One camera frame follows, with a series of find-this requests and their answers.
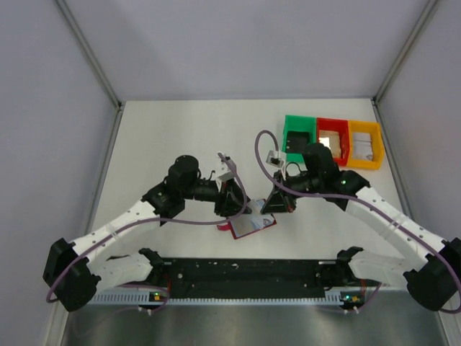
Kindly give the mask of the white VIP card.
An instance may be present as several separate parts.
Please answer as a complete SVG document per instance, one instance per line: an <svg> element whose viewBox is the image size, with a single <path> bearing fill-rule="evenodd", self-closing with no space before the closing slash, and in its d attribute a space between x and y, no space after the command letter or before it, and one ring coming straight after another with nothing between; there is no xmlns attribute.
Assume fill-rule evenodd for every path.
<svg viewBox="0 0 461 346"><path fill-rule="evenodd" d="M261 213L263 205L263 200L251 200L248 206L252 208L252 213L245 215L245 217L249 218L249 222L253 228L257 230L270 226L273 221L273 218L270 215L264 215Z"/></svg>

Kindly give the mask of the red leather card holder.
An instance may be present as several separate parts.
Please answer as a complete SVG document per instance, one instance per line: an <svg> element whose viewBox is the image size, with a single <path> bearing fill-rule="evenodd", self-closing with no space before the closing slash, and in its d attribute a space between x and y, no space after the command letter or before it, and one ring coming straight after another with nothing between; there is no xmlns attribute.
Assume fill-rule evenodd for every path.
<svg viewBox="0 0 461 346"><path fill-rule="evenodd" d="M217 225L217 230L227 231L237 240L275 226L277 221L272 214L244 214L224 224Z"/></svg>

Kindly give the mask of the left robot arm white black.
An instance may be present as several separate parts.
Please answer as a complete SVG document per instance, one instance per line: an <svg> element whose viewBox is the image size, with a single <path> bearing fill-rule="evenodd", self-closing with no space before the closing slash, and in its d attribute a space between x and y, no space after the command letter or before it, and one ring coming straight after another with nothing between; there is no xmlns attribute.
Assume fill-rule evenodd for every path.
<svg viewBox="0 0 461 346"><path fill-rule="evenodd" d="M236 164L224 154L218 158L218 169L205 179L195 157L179 156L164 179L116 219L72 241L55 241L42 276L46 302L73 312L102 291L158 276L162 259L143 241L166 223L187 224L177 217L187 200L213 203L221 223L250 213Z"/></svg>

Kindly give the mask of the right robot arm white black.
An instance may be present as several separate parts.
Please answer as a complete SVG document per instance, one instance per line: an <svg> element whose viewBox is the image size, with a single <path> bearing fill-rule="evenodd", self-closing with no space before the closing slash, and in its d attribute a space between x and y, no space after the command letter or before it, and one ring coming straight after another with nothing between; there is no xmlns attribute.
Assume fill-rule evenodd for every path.
<svg viewBox="0 0 461 346"><path fill-rule="evenodd" d="M460 312L446 307L460 292L460 239L448 241L401 213L363 176L340 169L330 149L321 143L307 146L305 168L294 176L286 172L280 154L274 149L267 159L256 160L261 168L277 168L267 177L274 184L272 195L282 199L282 212L294 211L298 198L322 198L368 225L401 255L386 257L361 247L343 250L339 254L354 277L405 289L430 311Z"/></svg>

